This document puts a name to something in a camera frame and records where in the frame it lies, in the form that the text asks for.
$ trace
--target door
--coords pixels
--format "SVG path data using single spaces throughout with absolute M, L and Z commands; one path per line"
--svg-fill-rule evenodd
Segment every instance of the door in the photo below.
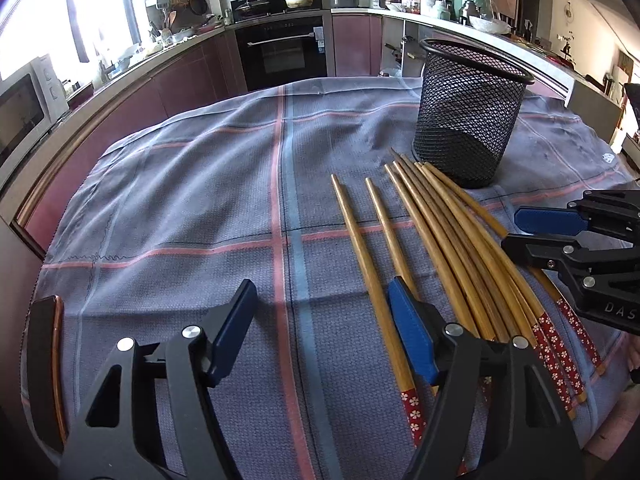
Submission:
M 379 16 L 333 16 L 335 75 L 377 76 L 382 61 L 382 19 Z
M 327 75 L 321 16 L 241 28 L 236 37 L 248 91 Z

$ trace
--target white microwave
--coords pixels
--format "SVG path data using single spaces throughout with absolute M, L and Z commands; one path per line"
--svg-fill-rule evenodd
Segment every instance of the white microwave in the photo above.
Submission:
M 65 91 L 48 55 L 0 80 L 0 191 L 68 110 Z

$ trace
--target bowl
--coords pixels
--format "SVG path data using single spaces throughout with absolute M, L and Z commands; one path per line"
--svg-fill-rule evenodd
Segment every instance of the bowl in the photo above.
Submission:
M 508 34 L 511 32 L 511 27 L 509 23 L 505 23 L 503 20 L 483 20 L 482 18 L 477 18 L 476 16 L 469 16 L 469 21 L 471 22 L 471 26 L 475 30 L 479 30 L 480 32 L 486 32 L 487 34 Z
M 389 9 L 389 10 L 394 10 L 395 12 L 402 12 L 402 5 L 401 4 L 388 3 L 388 4 L 386 4 L 386 8 Z

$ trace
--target cabinet handle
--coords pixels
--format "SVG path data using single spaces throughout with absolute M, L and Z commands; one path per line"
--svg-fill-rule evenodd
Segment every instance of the cabinet handle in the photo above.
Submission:
M 314 32 L 310 32 L 308 34 L 300 34 L 299 36 L 287 36 L 286 38 L 276 38 L 275 40 L 257 41 L 256 43 L 253 43 L 252 41 L 248 41 L 246 46 L 264 45 L 265 43 L 276 43 L 277 41 L 297 40 L 299 38 L 314 38 L 315 36 L 316 34 Z

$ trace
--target red patterned chopstick handle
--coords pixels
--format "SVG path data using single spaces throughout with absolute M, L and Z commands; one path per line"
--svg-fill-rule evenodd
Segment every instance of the red patterned chopstick handle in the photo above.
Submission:
M 589 337 L 589 334 L 580 321 L 580 318 L 575 315 L 574 310 L 571 308 L 571 305 L 566 302 L 565 298 L 560 298 L 559 300 L 557 300 L 556 305 L 560 309 L 560 312 L 562 312 L 564 318 L 574 329 L 574 332 L 578 336 L 578 339 L 584 347 L 584 350 L 587 352 L 589 359 L 591 359 L 593 366 L 596 367 L 598 375 L 602 375 L 606 371 L 606 366 L 602 362 L 600 354 L 598 354 L 598 349 L 596 348 L 596 345 L 593 344 L 593 341 Z
M 574 407 L 571 404 L 571 395 L 569 394 L 569 388 L 564 382 L 564 377 L 562 376 L 562 372 L 560 371 L 560 363 L 556 358 L 556 355 L 553 353 L 551 346 L 545 339 L 545 335 L 542 333 L 542 330 L 538 325 L 533 326 L 533 334 L 536 337 L 538 342 L 538 346 L 536 347 L 536 351 L 538 352 L 538 357 L 545 364 L 545 368 L 549 370 L 551 374 L 551 379 L 556 386 L 556 391 L 564 405 L 564 410 L 569 414 L 570 418 L 575 416 Z
M 578 398 L 578 402 L 584 402 L 587 400 L 587 393 L 584 391 L 584 384 L 582 384 L 578 367 L 575 365 L 569 351 L 566 349 L 566 346 L 564 346 L 564 341 L 562 341 L 562 338 L 551 321 L 551 318 L 545 312 L 540 316 L 540 318 L 538 318 L 538 322 L 540 323 L 542 332 L 546 336 L 546 340 L 549 341 L 551 348 L 556 353 L 556 356 L 558 356 L 562 370 L 564 370 L 564 373 L 568 377 L 569 383 Z
M 402 399 L 402 405 L 404 406 L 404 412 L 406 413 L 406 420 L 409 423 L 409 429 L 411 430 L 411 436 L 414 440 L 414 446 L 418 446 L 424 433 L 424 428 L 427 425 L 426 412 L 422 409 L 418 393 L 415 388 L 400 393 Z

